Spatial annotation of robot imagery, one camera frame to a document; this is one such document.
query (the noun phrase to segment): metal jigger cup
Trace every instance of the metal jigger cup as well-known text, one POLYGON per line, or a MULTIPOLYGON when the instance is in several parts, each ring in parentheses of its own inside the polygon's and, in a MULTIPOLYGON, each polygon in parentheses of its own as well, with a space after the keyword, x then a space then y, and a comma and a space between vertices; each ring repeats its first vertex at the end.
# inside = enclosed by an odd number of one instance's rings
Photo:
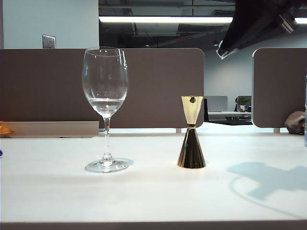
POLYGON ((183 110, 188 124, 177 162, 177 165, 182 168, 197 169, 206 167, 195 129, 203 98, 203 96, 181 96, 183 110))

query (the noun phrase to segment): wine glass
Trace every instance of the wine glass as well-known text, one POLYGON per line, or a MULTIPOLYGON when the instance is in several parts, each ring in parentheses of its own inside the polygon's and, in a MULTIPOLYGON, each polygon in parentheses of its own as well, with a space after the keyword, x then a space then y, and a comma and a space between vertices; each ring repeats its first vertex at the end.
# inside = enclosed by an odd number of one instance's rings
POLYGON ((105 152, 100 160, 89 163, 85 169, 97 173, 115 172, 128 163, 114 159, 110 153, 110 119, 123 104, 128 91, 128 73, 125 53, 112 47, 94 47, 85 51, 82 85, 84 95, 105 122, 105 152))

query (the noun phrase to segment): potted plant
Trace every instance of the potted plant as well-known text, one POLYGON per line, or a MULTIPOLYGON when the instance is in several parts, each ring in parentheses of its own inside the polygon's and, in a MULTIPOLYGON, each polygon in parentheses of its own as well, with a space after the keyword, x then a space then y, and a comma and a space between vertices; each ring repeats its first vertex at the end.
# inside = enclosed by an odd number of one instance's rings
POLYGON ((237 105, 240 106, 240 112, 245 112, 245 103, 248 102, 249 99, 247 99, 244 96, 238 96, 235 100, 235 102, 237 103, 237 105))

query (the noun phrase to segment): brown bag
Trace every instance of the brown bag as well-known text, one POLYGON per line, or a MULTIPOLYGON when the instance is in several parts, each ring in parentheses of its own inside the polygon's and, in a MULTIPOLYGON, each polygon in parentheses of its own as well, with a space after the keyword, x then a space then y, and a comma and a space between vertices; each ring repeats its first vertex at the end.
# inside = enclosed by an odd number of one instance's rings
POLYGON ((296 111, 288 116, 285 126, 291 134, 304 134, 305 112, 296 111))

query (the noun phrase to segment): office chair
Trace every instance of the office chair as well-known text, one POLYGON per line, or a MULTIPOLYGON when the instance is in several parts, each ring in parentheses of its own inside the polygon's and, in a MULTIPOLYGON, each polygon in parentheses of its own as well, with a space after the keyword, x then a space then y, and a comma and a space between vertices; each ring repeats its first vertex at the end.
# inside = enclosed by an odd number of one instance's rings
POLYGON ((203 121, 209 121, 208 103, 206 98, 203 99, 203 121))

